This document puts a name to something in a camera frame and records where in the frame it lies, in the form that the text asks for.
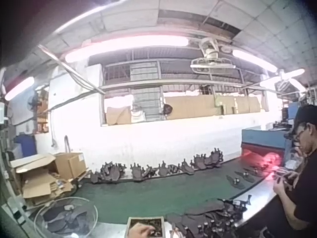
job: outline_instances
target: hand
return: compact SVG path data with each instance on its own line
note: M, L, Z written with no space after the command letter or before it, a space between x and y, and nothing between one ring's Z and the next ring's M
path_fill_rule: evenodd
M297 176L298 176L298 172L295 172L295 171L291 171L291 172L284 174L284 177L286 179L295 179L295 178L297 178Z
M273 191L274 191L277 195L280 195L282 192L285 191L283 178L278 178L277 180L275 180L274 186L273 186Z
M155 228L152 226L137 223L129 230L128 238L147 238L149 237L151 231L154 230Z

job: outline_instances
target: black cap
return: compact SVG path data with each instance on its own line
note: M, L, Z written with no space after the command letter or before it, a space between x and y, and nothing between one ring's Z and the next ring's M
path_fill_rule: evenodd
M317 106L305 105L298 108L290 134L295 135L298 126L302 123L311 123L317 126Z

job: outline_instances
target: ceiling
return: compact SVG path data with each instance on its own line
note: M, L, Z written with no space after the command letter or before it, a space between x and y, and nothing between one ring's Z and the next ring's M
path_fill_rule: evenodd
M102 0L87 2L94 2L86 6L92 9ZM47 33L49 36L41 44L60 56L88 39L96 42L149 32L174 33L197 40L213 36L221 44L248 50L285 71L302 67L306 72L299 77L301 82L317 84L317 25L296 0L126 0L57 33ZM184 53L186 57L190 57L190 50ZM43 70L48 66L47 60L35 48L23 61L8 67L5 78L17 77L25 70Z

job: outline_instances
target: conveyor belt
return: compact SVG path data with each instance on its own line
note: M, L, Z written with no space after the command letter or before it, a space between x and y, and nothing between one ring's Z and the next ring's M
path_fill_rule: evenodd
M172 212L183 214L186 209L212 198L236 197L261 180L254 177L255 183L249 183L241 178L245 189L232 187L226 175L235 178L235 171L243 172L244 167L241 159L235 159L224 163L222 168L197 171L193 176L179 175L142 183L85 183L76 196L94 202L99 222L126 224L128 217L164 216Z

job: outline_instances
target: worker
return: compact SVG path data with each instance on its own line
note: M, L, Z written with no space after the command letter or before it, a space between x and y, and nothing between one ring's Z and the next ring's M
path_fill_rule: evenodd
M151 231L154 230L155 228L152 226L137 223L129 230L128 238L148 238L150 237Z
M317 237L317 106L298 109L291 134L307 155L305 167L275 181L273 190L278 199L269 205L268 233L275 238ZM285 183L290 179L295 180L288 191Z

